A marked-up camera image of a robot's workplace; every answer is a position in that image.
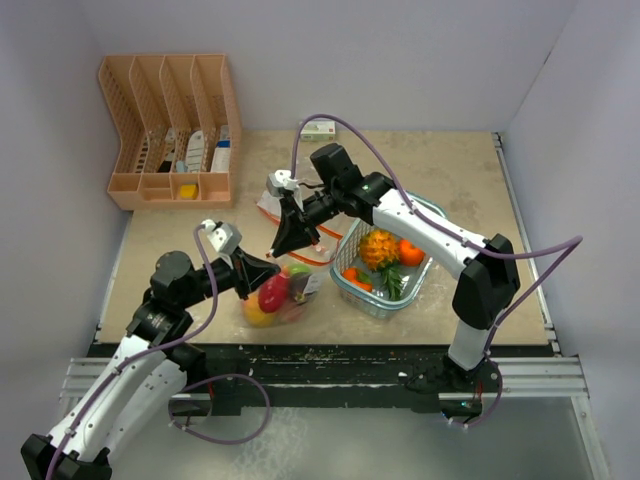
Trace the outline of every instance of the wall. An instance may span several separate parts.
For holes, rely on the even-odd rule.
[[[20,446],[52,426],[122,235],[105,194],[119,145],[101,56],[74,2],[0,4],[2,478],[27,477]]]
[[[80,0],[102,48],[229,54],[243,121],[503,130],[575,0]]]
[[[583,0],[506,133],[534,247],[576,233],[548,282],[565,354],[579,353],[617,478],[637,478],[640,396],[640,4]],[[548,261],[541,261],[546,266]]]

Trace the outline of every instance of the table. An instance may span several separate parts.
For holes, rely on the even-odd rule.
[[[516,251],[523,251],[499,158],[488,132],[371,131],[365,135],[378,147],[403,186],[437,203],[451,221],[492,237],[501,233]],[[289,168],[293,131],[245,131],[237,178],[237,202],[231,210],[136,211],[123,241],[115,280],[99,334],[101,342],[119,342],[140,305],[156,260],[170,250],[185,251],[200,265],[193,228],[205,218],[232,222],[243,234],[242,248],[256,256],[267,252],[276,227],[255,206],[267,174]],[[340,131],[344,145],[363,173],[381,170],[375,157],[353,135]],[[301,144],[308,155],[319,144]],[[528,265],[519,262],[521,291],[531,284]],[[242,318],[241,305],[231,293],[222,295],[211,326],[198,343],[322,343],[431,344],[451,342],[456,316],[451,309],[455,282],[440,266],[427,276],[416,301],[391,320],[371,318],[347,305],[331,281],[302,321],[282,327],[255,329]],[[196,328],[207,317],[211,302],[189,311]],[[494,343],[547,344],[538,299],[532,295],[505,322]]]

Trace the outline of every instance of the yellow sponge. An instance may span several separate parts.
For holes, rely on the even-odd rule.
[[[181,185],[180,198],[183,198],[185,200],[195,200],[196,198],[198,198],[198,186],[197,185]]]

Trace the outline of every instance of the pineapple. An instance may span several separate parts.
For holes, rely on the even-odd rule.
[[[402,277],[398,271],[400,251],[395,237],[386,230],[372,230],[360,239],[360,258],[372,272],[382,274],[382,281],[392,301],[400,299]]]

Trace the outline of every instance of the yellow fruit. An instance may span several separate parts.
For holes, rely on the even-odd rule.
[[[276,318],[275,313],[265,313],[258,304],[258,294],[249,296],[248,300],[242,302],[244,318],[252,327],[269,327]]]
[[[398,242],[386,230],[373,230],[360,239],[360,258],[370,270],[383,270],[400,260]]]

